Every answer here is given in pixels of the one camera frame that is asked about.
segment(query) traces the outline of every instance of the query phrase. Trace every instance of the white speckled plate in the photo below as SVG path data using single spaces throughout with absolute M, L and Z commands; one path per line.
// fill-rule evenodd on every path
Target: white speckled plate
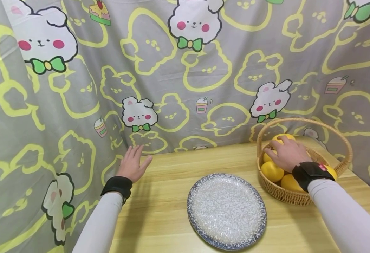
M 195 231 L 223 250 L 250 247 L 266 228 L 261 196 L 251 184 L 234 175 L 216 173 L 201 178 L 190 189 L 187 208 Z

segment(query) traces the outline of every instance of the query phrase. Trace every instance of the green bow tie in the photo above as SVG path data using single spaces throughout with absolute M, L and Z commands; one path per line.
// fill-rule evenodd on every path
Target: green bow tie
M 283 3 L 283 0 L 266 0 L 266 1 L 274 5 L 280 5 L 281 3 Z
M 200 52 L 202 51 L 202 45 L 203 45 L 203 39 L 198 38 L 195 40 L 187 40 L 185 37 L 179 36 L 178 39 L 178 48 L 179 49 L 184 49 L 184 48 L 192 48 L 193 51 L 195 52 Z
M 74 213 L 75 207 L 68 202 L 63 203 L 63 217 L 64 219 L 70 218 L 70 216 Z
M 258 116 L 258 123 L 263 122 L 266 119 L 275 119 L 276 118 L 276 109 L 270 112 L 269 114 L 266 115 L 259 115 Z
M 370 19 L 370 3 L 357 6 L 355 1 L 353 1 L 348 10 L 345 12 L 344 19 L 353 18 L 356 23 L 363 23 Z
M 140 130 L 150 131 L 151 128 L 150 128 L 150 124 L 145 123 L 144 125 L 132 125 L 131 130 L 133 131 L 133 133 L 137 133 Z
M 64 59 L 60 56 L 52 58 L 50 61 L 40 61 L 32 59 L 33 71 L 36 74 L 44 74 L 46 71 L 54 70 L 56 72 L 64 72 L 67 67 L 65 66 Z

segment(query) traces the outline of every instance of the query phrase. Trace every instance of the wristband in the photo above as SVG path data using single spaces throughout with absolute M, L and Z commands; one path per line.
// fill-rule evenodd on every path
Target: wristband
M 292 175 L 305 192 L 308 192 L 309 184 L 315 179 L 330 179 L 335 181 L 334 177 L 327 171 L 327 168 L 316 162 L 300 163 L 299 166 L 294 167 Z
M 100 196 L 107 192 L 119 192 L 123 196 L 123 204 L 131 195 L 131 188 L 133 183 L 130 179 L 123 176 L 113 176 L 105 184 Z

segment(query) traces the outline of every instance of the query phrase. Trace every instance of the patterned fabric backdrop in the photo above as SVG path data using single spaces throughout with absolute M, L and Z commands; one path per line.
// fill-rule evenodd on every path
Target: patterned fabric backdrop
M 0 252 L 71 252 L 129 145 L 245 143 L 285 117 L 341 131 L 370 185 L 370 0 L 1 0 Z M 282 132 L 344 157 L 326 129 Z

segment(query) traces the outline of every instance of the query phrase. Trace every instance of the wooden table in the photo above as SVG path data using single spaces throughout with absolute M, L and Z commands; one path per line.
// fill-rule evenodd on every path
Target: wooden table
M 300 142 L 323 154 L 332 166 L 337 160 L 315 141 Z M 267 208 L 262 239 L 243 252 L 339 252 L 314 205 L 295 207 L 268 195 L 258 183 L 256 144 L 155 155 L 118 218 L 110 253 L 223 252 L 205 243 L 187 216 L 190 188 L 211 173 L 230 173 L 250 182 Z M 347 170 L 338 181 L 370 213 L 370 187 Z

